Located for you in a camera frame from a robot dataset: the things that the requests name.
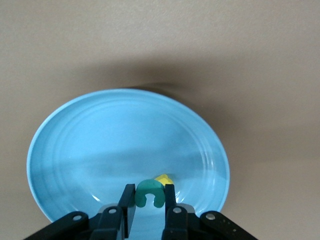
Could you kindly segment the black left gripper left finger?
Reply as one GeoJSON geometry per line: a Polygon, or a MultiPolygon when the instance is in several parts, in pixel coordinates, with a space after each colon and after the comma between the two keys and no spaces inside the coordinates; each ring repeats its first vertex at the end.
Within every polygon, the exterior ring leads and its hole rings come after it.
{"type": "Polygon", "coordinates": [[[94,217],[74,211],[31,234],[27,240],[125,240],[133,224],[136,186],[127,184],[115,205],[104,206],[94,217]]]}

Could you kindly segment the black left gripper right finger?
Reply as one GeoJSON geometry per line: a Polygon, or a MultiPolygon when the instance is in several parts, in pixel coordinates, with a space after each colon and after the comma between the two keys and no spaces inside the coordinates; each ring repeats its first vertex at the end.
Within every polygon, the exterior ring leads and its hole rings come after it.
{"type": "Polygon", "coordinates": [[[188,204],[176,202],[175,186],[167,184],[163,240],[255,240],[252,234],[218,211],[197,216],[188,204]]]}

